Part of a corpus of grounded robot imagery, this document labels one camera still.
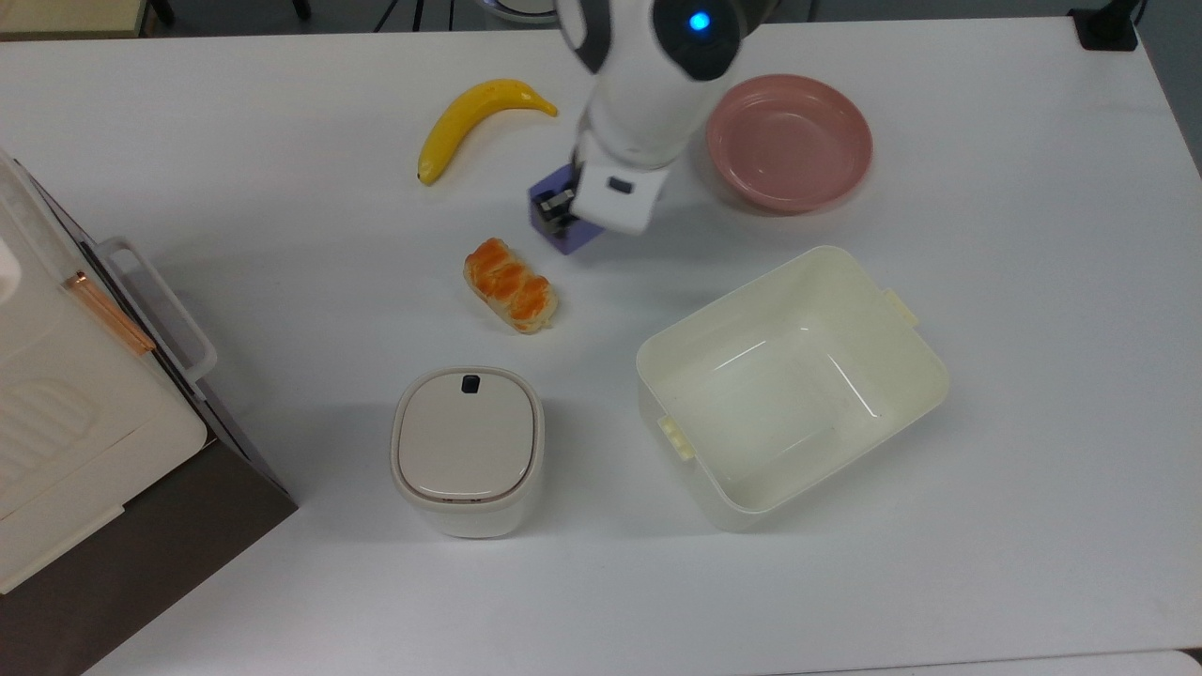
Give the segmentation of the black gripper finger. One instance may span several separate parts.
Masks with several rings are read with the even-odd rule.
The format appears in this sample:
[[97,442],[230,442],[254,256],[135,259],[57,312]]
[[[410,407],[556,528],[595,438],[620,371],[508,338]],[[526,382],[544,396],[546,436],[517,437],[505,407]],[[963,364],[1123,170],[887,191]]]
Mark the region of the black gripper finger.
[[572,223],[577,219],[571,213],[575,197],[575,188],[572,186],[537,192],[536,226],[542,235],[567,235]]

